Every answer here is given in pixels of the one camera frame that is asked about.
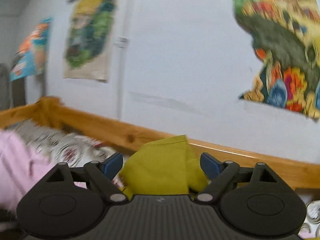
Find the pink bed sheet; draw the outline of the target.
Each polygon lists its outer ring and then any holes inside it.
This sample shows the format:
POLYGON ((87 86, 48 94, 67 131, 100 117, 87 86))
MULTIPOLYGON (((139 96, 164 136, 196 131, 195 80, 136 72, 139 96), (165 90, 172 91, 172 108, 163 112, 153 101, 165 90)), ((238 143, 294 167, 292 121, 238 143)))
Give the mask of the pink bed sheet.
POLYGON ((1 208, 16 212, 20 200, 57 163, 81 166, 88 146, 61 132, 1 130, 1 208))

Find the wooden bed frame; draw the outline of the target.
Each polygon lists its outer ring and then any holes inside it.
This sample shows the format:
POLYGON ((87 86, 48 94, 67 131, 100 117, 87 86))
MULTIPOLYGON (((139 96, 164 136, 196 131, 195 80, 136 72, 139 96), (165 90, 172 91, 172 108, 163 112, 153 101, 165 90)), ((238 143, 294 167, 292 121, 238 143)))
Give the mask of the wooden bed frame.
MULTIPOLYGON (((42 97, 35 104, 1 111, 1 128, 32 119, 41 126, 71 128, 107 143, 113 148, 133 154, 144 144, 168 138, 168 133, 155 131, 118 120, 105 118, 64 106, 59 98, 42 97)), ((319 189, 319 165, 310 164, 195 139, 189 143, 197 155, 208 152, 220 160, 233 160, 244 167, 257 162, 267 163, 293 189, 319 189)))

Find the olive beige brown garment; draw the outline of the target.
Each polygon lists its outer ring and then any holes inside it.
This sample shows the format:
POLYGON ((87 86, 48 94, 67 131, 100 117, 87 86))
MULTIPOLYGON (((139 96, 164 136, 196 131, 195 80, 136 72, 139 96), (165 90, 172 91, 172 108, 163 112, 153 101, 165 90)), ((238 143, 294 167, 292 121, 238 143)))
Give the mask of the olive beige brown garment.
POLYGON ((134 195, 177 195, 201 192, 208 179, 185 135, 143 145, 119 172, 122 191, 134 195))

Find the green poster middle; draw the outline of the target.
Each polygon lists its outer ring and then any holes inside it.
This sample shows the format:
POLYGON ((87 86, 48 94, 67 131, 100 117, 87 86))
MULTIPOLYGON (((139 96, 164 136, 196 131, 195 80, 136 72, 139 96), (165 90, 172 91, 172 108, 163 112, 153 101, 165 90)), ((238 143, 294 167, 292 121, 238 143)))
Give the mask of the green poster middle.
POLYGON ((74 8, 64 54, 63 77, 106 82, 118 0, 68 2, 74 3, 74 8))

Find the colourful poster right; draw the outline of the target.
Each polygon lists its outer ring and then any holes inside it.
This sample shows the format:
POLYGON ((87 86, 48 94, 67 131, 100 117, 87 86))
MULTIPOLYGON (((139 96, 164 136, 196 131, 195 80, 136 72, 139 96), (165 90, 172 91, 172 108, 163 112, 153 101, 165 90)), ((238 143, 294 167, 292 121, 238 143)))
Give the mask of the colourful poster right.
POLYGON ((233 0, 237 23, 263 63, 243 100, 319 119, 319 7, 316 0, 233 0))

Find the floral patterned pillow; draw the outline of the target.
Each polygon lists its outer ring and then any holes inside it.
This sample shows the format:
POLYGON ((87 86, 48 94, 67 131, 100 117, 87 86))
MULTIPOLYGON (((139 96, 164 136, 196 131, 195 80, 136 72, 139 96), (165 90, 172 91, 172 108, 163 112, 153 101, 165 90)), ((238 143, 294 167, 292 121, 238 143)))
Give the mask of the floral patterned pillow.
POLYGON ((115 152, 99 140, 24 121, 1 130, 1 191, 24 195, 58 163, 82 167, 115 152))

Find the white wall pipe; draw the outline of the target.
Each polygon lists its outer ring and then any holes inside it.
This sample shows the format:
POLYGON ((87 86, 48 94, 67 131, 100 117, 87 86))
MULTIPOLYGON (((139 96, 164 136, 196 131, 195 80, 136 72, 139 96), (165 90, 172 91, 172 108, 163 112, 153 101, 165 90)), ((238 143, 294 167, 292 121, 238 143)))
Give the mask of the white wall pipe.
POLYGON ((131 21, 133 0, 120 0, 118 12, 118 27, 115 46, 117 49, 118 79, 117 79, 117 119, 120 120, 123 113, 124 102, 124 75, 125 75, 125 55, 129 45, 129 28, 131 21))

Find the blue orange poster left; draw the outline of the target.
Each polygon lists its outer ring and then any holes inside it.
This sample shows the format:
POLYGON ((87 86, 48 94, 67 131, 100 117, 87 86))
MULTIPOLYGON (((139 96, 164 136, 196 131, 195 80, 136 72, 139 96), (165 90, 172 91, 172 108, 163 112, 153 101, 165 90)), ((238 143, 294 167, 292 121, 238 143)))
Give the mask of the blue orange poster left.
POLYGON ((44 73, 51 21, 51 17, 43 19, 19 46, 10 72, 11 82, 44 73))

